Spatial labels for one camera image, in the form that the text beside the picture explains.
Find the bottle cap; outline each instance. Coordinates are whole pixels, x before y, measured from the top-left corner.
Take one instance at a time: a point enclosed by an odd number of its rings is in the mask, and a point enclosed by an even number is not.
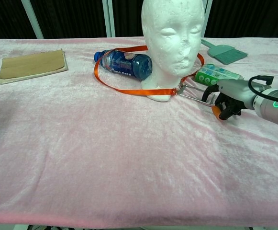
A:
[[[94,61],[97,62],[99,60],[99,58],[100,58],[100,52],[96,52],[94,54]]]

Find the green brush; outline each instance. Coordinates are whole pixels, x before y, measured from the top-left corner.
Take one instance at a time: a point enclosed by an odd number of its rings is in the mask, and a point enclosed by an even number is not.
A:
[[[210,57],[217,59],[224,65],[228,65],[230,63],[233,63],[235,61],[247,57],[247,53],[237,50],[232,46],[227,46],[227,45],[215,46],[203,39],[201,40],[201,43],[210,48],[208,50],[208,54]]]

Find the brown book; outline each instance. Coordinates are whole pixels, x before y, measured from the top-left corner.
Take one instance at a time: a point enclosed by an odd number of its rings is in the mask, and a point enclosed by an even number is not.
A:
[[[37,78],[67,70],[62,49],[19,57],[3,58],[0,84]]]

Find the pink fabric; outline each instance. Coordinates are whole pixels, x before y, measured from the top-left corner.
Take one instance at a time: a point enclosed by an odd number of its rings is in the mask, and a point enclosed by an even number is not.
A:
[[[273,75],[278,88],[278,38],[208,41],[249,54],[226,69],[246,79]],[[0,85],[0,223],[278,226],[278,125],[249,110],[219,122],[187,98],[159,103],[95,80],[96,51],[143,44],[0,40],[0,66],[4,57],[62,48],[69,67]],[[200,53],[221,66],[205,46]],[[100,76],[140,87],[102,69]]]

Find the green box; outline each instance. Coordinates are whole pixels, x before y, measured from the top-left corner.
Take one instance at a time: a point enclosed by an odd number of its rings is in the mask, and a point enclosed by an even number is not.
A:
[[[195,81],[207,86],[215,85],[221,79],[244,79],[237,73],[230,72],[214,64],[205,64],[195,75]]]

